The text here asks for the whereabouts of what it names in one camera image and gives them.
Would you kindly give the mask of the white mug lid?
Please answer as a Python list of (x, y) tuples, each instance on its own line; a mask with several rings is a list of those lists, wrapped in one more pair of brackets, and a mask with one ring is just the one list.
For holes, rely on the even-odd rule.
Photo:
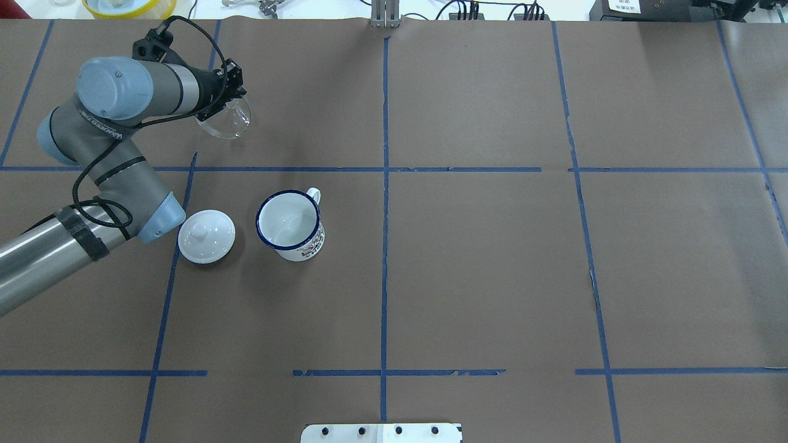
[(198, 265), (217, 263), (231, 251), (236, 227), (228, 214), (219, 210), (202, 210), (189, 216), (177, 235), (179, 252)]

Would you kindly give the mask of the yellow tape roll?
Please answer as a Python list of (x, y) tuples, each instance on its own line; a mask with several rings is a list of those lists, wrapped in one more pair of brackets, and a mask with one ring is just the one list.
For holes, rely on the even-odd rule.
[(94, 18), (104, 20), (165, 19), (177, 1), (81, 1)]

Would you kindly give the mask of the white enamel mug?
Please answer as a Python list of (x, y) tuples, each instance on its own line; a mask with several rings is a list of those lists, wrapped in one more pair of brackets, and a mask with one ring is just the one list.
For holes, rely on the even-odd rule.
[(326, 243), (320, 202), (318, 188), (271, 194), (256, 215), (259, 238), (287, 261), (301, 263), (315, 257)]

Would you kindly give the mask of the black computer box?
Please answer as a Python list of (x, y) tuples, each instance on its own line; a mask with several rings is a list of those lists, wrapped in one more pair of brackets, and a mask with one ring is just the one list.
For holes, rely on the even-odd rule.
[(595, 1), (591, 22), (741, 22), (758, 1)]

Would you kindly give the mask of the aluminium frame post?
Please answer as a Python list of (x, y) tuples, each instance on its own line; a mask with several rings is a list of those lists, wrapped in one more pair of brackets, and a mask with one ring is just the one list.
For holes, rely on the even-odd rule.
[(399, 0), (372, 0), (371, 27), (372, 28), (399, 28), (401, 25)]

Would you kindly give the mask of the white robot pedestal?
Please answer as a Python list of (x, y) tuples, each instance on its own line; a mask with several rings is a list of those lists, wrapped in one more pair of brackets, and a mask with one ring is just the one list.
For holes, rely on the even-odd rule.
[(301, 442), (462, 442), (462, 425), (455, 423), (313, 424)]

